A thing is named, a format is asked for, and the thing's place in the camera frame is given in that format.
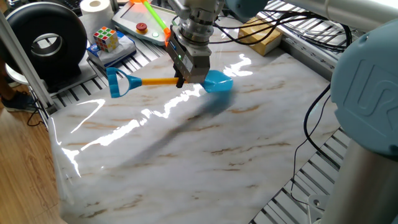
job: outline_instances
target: wooden block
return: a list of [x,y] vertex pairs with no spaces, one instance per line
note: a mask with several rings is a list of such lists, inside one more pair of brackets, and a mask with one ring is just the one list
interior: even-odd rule
[[[254,25],[254,24],[261,24],[264,21],[259,20],[256,17],[253,17],[250,21],[248,21],[245,25],[243,26],[247,26],[247,25]],[[244,28],[240,28],[239,29],[239,33],[238,33],[238,37],[243,37],[245,35],[250,35],[256,31],[259,31],[261,29],[267,28],[269,27],[269,25],[266,24],[262,24],[262,25],[258,25],[258,26],[252,26],[252,27],[244,27]],[[264,38],[269,31],[271,31],[271,29],[267,29],[264,30],[260,33],[251,35],[249,37],[243,38],[241,39],[241,42],[245,42],[245,43],[253,43],[255,41],[261,40],[262,38]],[[261,54],[261,55],[265,55],[268,52],[270,52],[271,50],[273,50],[274,48],[278,47],[280,42],[282,40],[282,33],[275,29],[271,35],[269,37],[267,37],[266,39],[264,39],[263,41],[261,41],[258,44],[253,44],[250,45],[250,47],[255,50],[257,53]]]

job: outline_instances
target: metal grating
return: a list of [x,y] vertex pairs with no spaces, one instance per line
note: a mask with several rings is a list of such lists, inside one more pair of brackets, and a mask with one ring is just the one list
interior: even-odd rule
[[[137,53],[129,58],[119,62],[115,65],[118,69],[126,72],[127,74],[133,73],[136,70],[142,68],[147,65],[149,62],[161,57],[166,54],[166,51],[159,46],[153,45],[152,43],[146,40],[140,40],[134,36],[127,35],[131,39],[133,39],[136,43]],[[52,39],[44,39],[39,41],[38,44],[41,47],[46,47],[53,42]],[[89,61],[92,69],[96,72],[97,77],[92,78],[91,80],[84,82],[80,85],[77,85],[73,88],[65,90],[61,93],[58,93],[52,97],[56,107],[58,110],[62,110],[62,108],[67,107],[68,105],[75,104],[80,100],[90,96],[103,88],[108,86],[108,79],[106,78],[106,72],[102,68],[98,68],[95,64]],[[29,90],[32,93],[33,97],[37,99],[34,90],[29,86]],[[36,106],[43,108],[40,103],[36,103]],[[44,110],[39,110],[40,116],[42,117],[44,123],[47,126],[47,120],[49,118],[49,114]]]
[[[324,143],[321,150],[341,165],[349,141],[350,138],[339,128]],[[250,224],[309,224],[308,207],[290,195],[292,184],[293,196],[303,202],[306,202],[310,195],[330,195],[338,178],[339,169],[340,167],[333,166],[319,152],[315,153],[296,173],[295,180],[290,179],[250,221]]]
[[[297,12],[305,11],[302,8],[280,0],[270,0],[265,9]],[[281,15],[281,13],[260,12],[257,17],[271,21],[279,18]],[[334,22],[330,21],[322,21],[319,19],[308,19],[284,24],[278,28],[284,33],[281,47],[286,52],[290,53],[297,60],[304,63],[327,80],[331,79],[331,74],[336,67],[341,53],[335,53],[330,50],[325,50],[314,46],[301,39],[297,34],[295,34],[295,32],[311,34],[309,37],[326,44],[344,45],[346,43],[346,37],[344,35],[344,31],[341,30],[342,27],[339,24],[335,24]],[[364,33],[359,30],[353,30],[353,41],[363,34]]]

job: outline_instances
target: shoe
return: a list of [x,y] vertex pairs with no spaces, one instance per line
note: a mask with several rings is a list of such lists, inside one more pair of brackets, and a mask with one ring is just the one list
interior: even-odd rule
[[17,87],[17,86],[20,85],[19,82],[15,82],[15,81],[14,81],[12,78],[10,78],[9,76],[6,76],[5,79],[6,79],[7,83],[8,83],[8,85],[9,85],[11,88],[14,88],[14,87]]
[[26,111],[35,113],[37,111],[34,106],[33,97],[26,92],[16,91],[13,99],[5,100],[1,98],[1,103],[8,112]]

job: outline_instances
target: white marble table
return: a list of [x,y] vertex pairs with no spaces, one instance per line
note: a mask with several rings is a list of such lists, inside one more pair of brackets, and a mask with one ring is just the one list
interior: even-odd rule
[[[234,79],[230,93],[142,86],[112,99],[104,89],[51,116],[66,222],[245,224],[291,178],[305,112],[328,82],[279,49],[266,57],[234,43],[211,49],[212,69]],[[166,55],[134,72],[173,75]],[[334,110],[329,102],[318,144],[339,126]],[[305,145],[298,165],[313,153]]]

